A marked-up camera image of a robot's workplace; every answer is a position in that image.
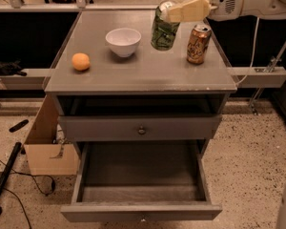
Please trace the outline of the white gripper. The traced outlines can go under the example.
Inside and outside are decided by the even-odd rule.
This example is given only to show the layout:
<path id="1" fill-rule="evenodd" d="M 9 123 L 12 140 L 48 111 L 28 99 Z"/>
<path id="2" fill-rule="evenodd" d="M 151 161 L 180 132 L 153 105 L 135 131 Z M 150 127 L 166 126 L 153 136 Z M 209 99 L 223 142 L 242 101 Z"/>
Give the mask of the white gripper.
<path id="1" fill-rule="evenodd" d="M 234 20 L 241 15 L 244 2 L 244 0 L 175 1 L 177 3 L 167 11 L 167 21 L 172 23 L 202 21 L 207 16 L 215 21 Z"/>

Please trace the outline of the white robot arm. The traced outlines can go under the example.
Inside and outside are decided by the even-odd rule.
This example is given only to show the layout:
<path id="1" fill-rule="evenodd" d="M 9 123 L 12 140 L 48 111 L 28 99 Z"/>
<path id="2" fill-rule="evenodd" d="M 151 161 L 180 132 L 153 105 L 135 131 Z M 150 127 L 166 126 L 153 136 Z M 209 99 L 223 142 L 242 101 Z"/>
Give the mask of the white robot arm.
<path id="1" fill-rule="evenodd" d="M 206 17 L 215 21 L 234 20 L 245 15 L 257 19 L 286 19 L 286 0 L 173 0 L 174 4 L 165 14 L 169 22 L 193 22 Z M 220 178 L 228 183 L 221 190 L 221 196 L 230 207 L 239 213 L 240 221 L 228 229 L 251 229 L 259 216 L 269 214 L 272 196 L 258 189 L 257 177 L 229 171 Z M 277 197 L 277 213 L 271 216 L 276 222 L 274 228 L 263 226 L 259 229 L 286 229 L 286 180 L 282 194 Z"/>

